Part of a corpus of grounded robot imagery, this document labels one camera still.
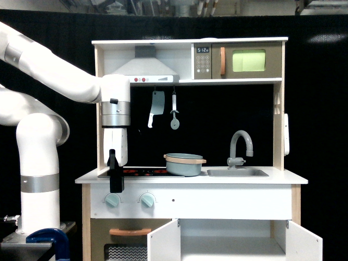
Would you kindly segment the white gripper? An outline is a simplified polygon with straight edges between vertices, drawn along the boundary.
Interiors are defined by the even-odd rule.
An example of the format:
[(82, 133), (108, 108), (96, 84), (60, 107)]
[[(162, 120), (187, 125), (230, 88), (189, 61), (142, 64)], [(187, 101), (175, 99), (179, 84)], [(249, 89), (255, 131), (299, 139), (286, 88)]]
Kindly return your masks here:
[(126, 128), (103, 129), (103, 156), (104, 163), (109, 167), (110, 192), (122, 193), (125, 189), (123, 166), (128, 162)]

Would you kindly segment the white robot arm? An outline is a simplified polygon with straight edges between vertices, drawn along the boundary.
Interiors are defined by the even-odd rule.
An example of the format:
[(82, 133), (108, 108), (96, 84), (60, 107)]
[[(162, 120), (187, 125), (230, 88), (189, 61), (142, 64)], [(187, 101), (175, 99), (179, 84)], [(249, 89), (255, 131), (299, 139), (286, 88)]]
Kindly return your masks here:
[[(90, 75), (6, 24), (1, 24), (1, 59), (73, 101), (101, 104), (105, 162), (117, 185), (122, 185), (121, 168), (128, 160), (129, 78), (121, 74)], [(16, 127), (21, 232), (58, 228), (57, 147), (69, 137), (67, 122), (32, 96), (1, 87), (1, 124)]]

